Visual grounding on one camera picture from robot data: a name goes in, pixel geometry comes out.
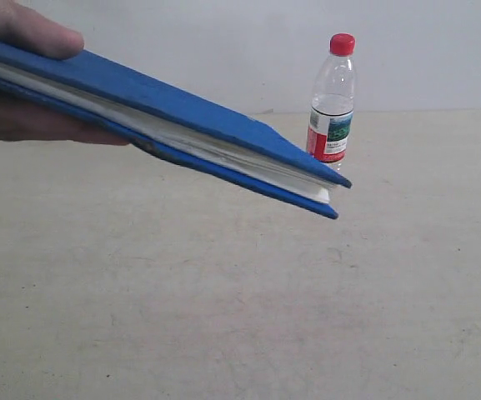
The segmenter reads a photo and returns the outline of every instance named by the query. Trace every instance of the bottle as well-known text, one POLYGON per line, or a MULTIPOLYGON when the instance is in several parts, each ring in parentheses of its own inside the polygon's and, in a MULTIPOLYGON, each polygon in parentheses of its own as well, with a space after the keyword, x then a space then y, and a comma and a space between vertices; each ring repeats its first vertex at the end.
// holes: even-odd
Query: bottle
POLYGON ((330 53, 313 88, 307 153, 337 171, 346 154, 353 117, 355 38, 338 33, 331 38, 330 53))

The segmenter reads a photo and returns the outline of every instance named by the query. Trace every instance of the bottle cap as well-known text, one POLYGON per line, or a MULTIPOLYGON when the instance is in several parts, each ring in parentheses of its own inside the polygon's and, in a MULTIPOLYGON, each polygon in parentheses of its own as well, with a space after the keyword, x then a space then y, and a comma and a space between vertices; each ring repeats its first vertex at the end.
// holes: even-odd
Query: bottle cap
POLYGON ((337 33, 331 37, 330 51, 335 56, 351 56, 355 49, 355 38, 347 33, 337 33))

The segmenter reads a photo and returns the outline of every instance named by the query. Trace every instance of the gray floor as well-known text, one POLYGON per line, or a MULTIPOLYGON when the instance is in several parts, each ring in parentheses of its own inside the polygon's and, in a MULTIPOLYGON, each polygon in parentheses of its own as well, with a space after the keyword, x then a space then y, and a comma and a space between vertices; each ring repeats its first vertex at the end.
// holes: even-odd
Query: gray floor
POLYGON ((481 112, 359 114, 344 172, 334 222, 0 143, 0 399, 481 399, 481 112))

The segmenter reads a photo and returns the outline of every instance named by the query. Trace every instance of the blue book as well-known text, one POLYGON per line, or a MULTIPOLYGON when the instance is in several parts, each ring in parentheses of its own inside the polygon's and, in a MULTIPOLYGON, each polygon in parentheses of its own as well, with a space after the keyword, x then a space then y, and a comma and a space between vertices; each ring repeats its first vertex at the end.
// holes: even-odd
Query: blue book
POLYGON ((88 51, 52 60, 0 42, 0 90, 98 124, 144 152, 329 218, 351 182, 267 124, 88 51))

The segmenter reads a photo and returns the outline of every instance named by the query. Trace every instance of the hand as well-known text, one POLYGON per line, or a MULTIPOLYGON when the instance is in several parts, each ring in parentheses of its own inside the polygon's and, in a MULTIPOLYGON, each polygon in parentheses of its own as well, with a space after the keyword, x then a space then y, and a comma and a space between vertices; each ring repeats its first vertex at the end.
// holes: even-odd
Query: hand
MULTIPOLYGON (((61 60, 76 56, 84 47, 80 33, 62 27, 12 0, 0 0, 0 41, 61 60)), ((0 140, 127 144, 100 127, 4 92, 0 92, 0 140)))

